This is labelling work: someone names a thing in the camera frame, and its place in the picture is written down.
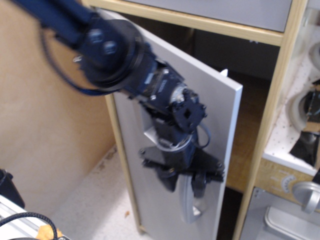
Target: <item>silver knob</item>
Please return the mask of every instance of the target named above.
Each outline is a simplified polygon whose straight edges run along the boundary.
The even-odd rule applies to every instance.
[[[292,188],[295,199],[302,204],[308,214],[320,209],[320,185],[312,181],[301,181]]]

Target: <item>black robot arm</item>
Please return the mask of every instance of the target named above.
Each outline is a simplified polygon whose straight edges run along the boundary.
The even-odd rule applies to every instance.
[[[207,183],[223,181],[223,163],[198,144],[197,127],[206,117],[206,107],[183,77],[157,58],[132,23],[105,20],[74,0],[12,1],[81,54],[80,68],[99,91],[121,92],[145,108],[157,144],[141,149],[140,157],[168,190],[175,190],[179,174],[192,176],[198,198]]]

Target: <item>black cable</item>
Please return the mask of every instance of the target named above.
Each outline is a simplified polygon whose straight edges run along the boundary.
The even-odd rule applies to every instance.
[[[13,220],[20,219],[20,218],[37,218],[37,219],[42,219],[46,221],[53,230],[53,240],[58,240],[57,228],[54,225],[54,223],[48,217],[35,212],[21,212],[21,213],[16,213],[14,215],[8,216],[0,220],[0,227]]]
[[[86,89],[79,87],[76,85],[73,80],[71,80],[70,77],[68,77],[61,69],[60,67],[56,64],[55,60],[52,58],[52,55],[50,53],[49,47],[46,42],[45,38],[45,33],[44,33],[44,27],[40,27],[40,41],[42,45],[42,49],[45,55],[45,58],[47,59],[48,63],[51,65],[51,67],[55,70],[55,72],[71,87],[76,89],[77,91],[81,92],[82,94],[89,95],[89,96],[103,96],[103,95],[108,95],[112,94],[114,92],[117,92],[117,90],[114,91],[103,91],[101,89]]]

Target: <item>cable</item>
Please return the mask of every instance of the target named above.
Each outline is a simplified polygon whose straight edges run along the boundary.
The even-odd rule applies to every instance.
[[[192,143],[193,143],[198,149],[204,149],[204,148],[206,148],[206,147],[209,145],[209,143],[210,143],[210,141],[211,141],[211,133],[210,133],[209,128],[208,128],[203,122],[200,122],[199,127],[202,128],[202,130],[203,130],[203,131],[205,132],[205,134],[207,135],[208,141],[206,142],[205,145],[202,145],[202,146],[199,145],[199,143],[196,142],[196,141],[192,141]]]
[[[38,218],[46,221],[50,227],[52,228],[53,231],[53,240],[58,240],[58,234],[57,234],[57,228],[54,225],[54,223],[46,216],[41,215],[39,213],[35,212],[21,212],[21,213],[16,213],[14,215],[8,216],[2,220],[0,220],[0,227],[2,225],[5,225],[13,220],[20,219],[20,218]]]
[[[40,41],[41,41],[41,45],[42,45],[42,48],[43,48],[43,51],[44,51],[44,55],[45,55],[48,63],[51,65],[51,67],[55,70],[55,72],[67,84],[69,84],[71,87],[73,87],[74,89],[76,89],[80,93],[85,94],[85,95],[89,95],[89,96],[103,96],[103,95],[108,95],[108,94],[112,94],[114,92],[117,92],[117,90],[114,90],[114,91],[103,91],[101,89],[86,89],[86,88],[79,87],[78,85],[76,85],[73,82],[73,80],[71,80],[70,77],[68,77],[60,69],[60,67],[56,64],[55,60],[52,58],[52,55],[50,53],[49,47],[48,47],[47,42],[46,42],[45,33],[44,33],[44,27],[43,26],[40,27]]]

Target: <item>white cabinet door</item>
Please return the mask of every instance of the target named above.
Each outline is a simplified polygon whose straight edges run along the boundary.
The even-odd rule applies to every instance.
[[[106,11],[102,16],[122,18]],[[205,151],[224,162],[227,174],[242,86],[153,34],[140,30],[155,54],[169,62],[185,78],[188,87],[199,94],[200,102],[207,106],[208,117],[204,123],[212,138]],[[178,185],[171,193],[163,187],[152,169],[142,167],[138,152],[153,143],[144,135],[140,105],[121,93],[116,93],[114,98],[141,225],[146,232],[154,240],[216,239],[226,177],[223,183],[207,184],[204,197],[194,203],[202,215],[193,223],[182,221],[184,214],[179,195],[182,186]]]

